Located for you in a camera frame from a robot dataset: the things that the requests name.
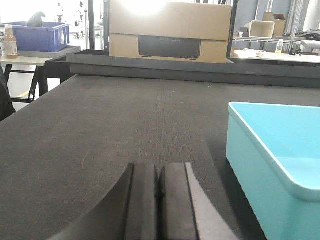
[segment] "bright light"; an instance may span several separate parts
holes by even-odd
[[[152,15],[159,12],[168,0],[121,0],[134,14]]]

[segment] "gray felt table surface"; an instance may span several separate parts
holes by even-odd
[[[45,240],[128,163],[191,162],[239,239],[265,239],[226,159],[228,103],[320,106],[320,89],[77,75],[0,122],[0,239]]]

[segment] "plastic bottle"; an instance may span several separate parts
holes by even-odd
[[[12,25],[5,25],[4,48],[7,59],[18,58],[17,39],[14,35]]]
[[[282,53],[283,46],[284,46],[284,40],[283,39],[279,39],[279,42],[276,45],[275,53],[280,55]]]
[[[2,56],[4,58],[6,57],[6,51],[4,50],[4,48],[5,48],[5,33],[6,33],[5,25],[0,24],[0,56]]]

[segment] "cardboard box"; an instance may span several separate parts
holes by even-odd
[[[271,39],[275,23],[273,21],[251,21],[245,27],[249,28],[250,38]]]
[[[110,2],[110,56],[226,63],[231,6],[167,2],[150,15]]]
[[[263,21],[274,22],[273,35],[281,37],[286,28],[286,17],[284,14],[274,14],[273,12],[265,12],[263,14]]]
[[[110,35],[110,56],[124,58],[150,58],[157,60],[186,61],[200,63],[226,63],[227,41],[200,40],[198,58],[170,57],[140,54],[140,37],[137,35]]]

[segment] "plastic bin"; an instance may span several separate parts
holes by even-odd
[[[251,21],[245,27],[249,29],[250,38],[271,39],[275,30],[275,22]]]
[[[320,240],[320,107],[229,103],[226,156],[268,240]]]
[[[44,22],[43,27],[27,26],[26,21],[6,24],[13,26],[18,51],[55,53],[70,43],[68,23]]]

